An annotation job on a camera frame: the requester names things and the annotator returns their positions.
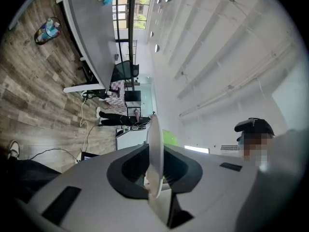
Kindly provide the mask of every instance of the black pants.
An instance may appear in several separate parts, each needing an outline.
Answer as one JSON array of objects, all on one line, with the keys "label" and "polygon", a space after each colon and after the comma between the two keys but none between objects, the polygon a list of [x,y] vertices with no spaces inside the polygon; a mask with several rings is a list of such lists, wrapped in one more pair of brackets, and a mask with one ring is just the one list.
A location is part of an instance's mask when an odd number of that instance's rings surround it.
[{"label": "black pants", "polygon": [[31,197],[61,173],[33,160],[17,160],[10,157],[7,161],[10,192],[28,203]]},{"label": "black pants", "polygon": [[128,116],[120,114],[106,114],[104,112],[99,113],[101,118],[107,118],[107,120],[101,121],[103,126],[133,126],[135,122]]}]

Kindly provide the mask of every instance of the wooden floor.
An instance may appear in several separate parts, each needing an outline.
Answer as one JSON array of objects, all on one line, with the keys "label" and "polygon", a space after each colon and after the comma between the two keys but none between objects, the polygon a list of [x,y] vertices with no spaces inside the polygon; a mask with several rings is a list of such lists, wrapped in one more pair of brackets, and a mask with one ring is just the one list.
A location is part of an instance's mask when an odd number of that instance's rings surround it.
[{"label": "wooden floor", "polygon": [[[35,0],[12,31],[0,43],[0,147],[2,154],[12,139],[21,144],[21,159],[29,159],[47,149],[63,148],[77,156],[83,148],[86,124],[79,127],[83,98],[63,93],[64,87],[85,82],[80,56],[70,40],[63,14],[56,0]],[[63,25],[62,34],[38,46],[36,30],[55,16]],[[97,98],[83,106],[89,129],[98,124]],[[115,128],[94,127],[87,151],[105,154],[115,150]],[[65,151],[54,150],[34,160],[57,171],[66,171],[74,159]]]}]

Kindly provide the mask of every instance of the air vent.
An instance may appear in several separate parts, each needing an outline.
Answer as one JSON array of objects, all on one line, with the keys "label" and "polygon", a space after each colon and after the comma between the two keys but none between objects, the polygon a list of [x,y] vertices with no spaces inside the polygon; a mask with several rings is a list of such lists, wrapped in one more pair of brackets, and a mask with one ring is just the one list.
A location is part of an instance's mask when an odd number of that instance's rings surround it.
[{"label": "air vent", "polygon": [[221,145],[221,151],[230,152],[230,151],[238,151],[238,145]]}]

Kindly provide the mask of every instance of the white sneaker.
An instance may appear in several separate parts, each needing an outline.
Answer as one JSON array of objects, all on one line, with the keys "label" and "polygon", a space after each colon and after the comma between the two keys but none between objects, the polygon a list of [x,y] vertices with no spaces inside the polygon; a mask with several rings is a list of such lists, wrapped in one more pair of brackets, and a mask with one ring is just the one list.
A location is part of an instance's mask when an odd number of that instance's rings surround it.
[{"label": "white sneaker", "polygon": [[8,159],[10,157],[16,157],[17,159],[19,159],[19,152],[20,152],[20,150],[19,150],[18,141],[16,141],[16,140],[11,141]]},{"label": "white sneaker", "polygon": [[101,117],[100,117],[100,114],[99,114],[100,112],[101,112],[101,108],[100,108],[100,107],[97,107],[97,118],[101,118]]}]

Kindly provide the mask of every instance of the person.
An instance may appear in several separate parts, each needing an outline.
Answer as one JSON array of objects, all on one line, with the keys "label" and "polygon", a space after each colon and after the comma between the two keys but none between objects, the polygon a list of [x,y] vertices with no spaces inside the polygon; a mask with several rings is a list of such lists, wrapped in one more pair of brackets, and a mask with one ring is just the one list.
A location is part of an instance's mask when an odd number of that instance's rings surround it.
[{"label": "person", "polygon": [[10,193],[25,203],[47,183],[61,173],[33,160],[20,160],[20,146],[13,140],[6,161]]},{"label": "person", "polygon": [[97,108],[97,118],[106,118],[101,121],[101,126],[139,126],[147,125],[151,118],[140,117],[137,109],[134,111],[135,116],[125,116],[120,114],[107,114],[101,111],[101,108]]},{"label": "person", "polygon": [[266,150],[269,148],[271,139],[275,133],[264,119],[249,118],[248,120],[238,123],[234,131],[241,132],[237,139],[240,150],[243,152],[244,160],[250,160],[250,156],[258,161],[266,158]]}]

